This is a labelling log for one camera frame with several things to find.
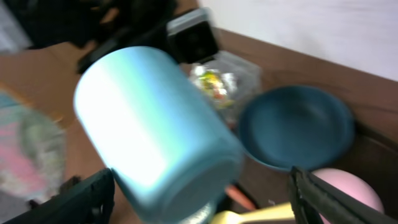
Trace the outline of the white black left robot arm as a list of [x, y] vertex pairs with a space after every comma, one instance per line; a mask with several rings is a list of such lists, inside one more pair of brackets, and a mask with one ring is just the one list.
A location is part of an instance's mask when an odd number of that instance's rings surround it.
[[108, 53], [163, 36], [177, 6], [175, 0], [2, 0], [1, 53], [95, 42], [76, 65], [82, 74]]

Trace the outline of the colourful snack wrapper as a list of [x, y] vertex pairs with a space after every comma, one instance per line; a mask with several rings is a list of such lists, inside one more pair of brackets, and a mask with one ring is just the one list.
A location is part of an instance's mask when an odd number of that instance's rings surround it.
[[200, 90], [211, 100], [217, 109], [225, 109], [233, 105], [226, 85], [215, 70], [206, 70], [199, 76]]

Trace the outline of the pink plastic cup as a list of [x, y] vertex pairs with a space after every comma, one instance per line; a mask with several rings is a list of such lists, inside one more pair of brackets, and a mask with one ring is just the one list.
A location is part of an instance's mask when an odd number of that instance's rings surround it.
[[332, 168], [318, 169], [313, 171], [312, 174], [361, 203], [384, 213], [384, 206], [376, 191], [359, 177]]

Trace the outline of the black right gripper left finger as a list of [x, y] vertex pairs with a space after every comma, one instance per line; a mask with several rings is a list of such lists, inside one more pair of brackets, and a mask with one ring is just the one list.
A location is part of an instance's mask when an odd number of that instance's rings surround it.
[[5, 224], [108, 224], [114, 193], [113, 173], [105, 168]]

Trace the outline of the light blue plastic cup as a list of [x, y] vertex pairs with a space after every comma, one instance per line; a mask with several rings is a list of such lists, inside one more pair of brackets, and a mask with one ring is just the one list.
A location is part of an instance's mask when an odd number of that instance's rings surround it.
[[178, 223], [219, 199], [243, 146], [171, 56], [128, 47], [97, 60], [75, 114], [144, 223]]

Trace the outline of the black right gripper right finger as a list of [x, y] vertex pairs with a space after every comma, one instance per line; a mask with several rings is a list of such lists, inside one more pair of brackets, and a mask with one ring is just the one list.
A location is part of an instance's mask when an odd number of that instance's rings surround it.
[[289, 200], [297, 224], [397, 224], [397, 220], [361, 203], [324, 180], [293, 167]]

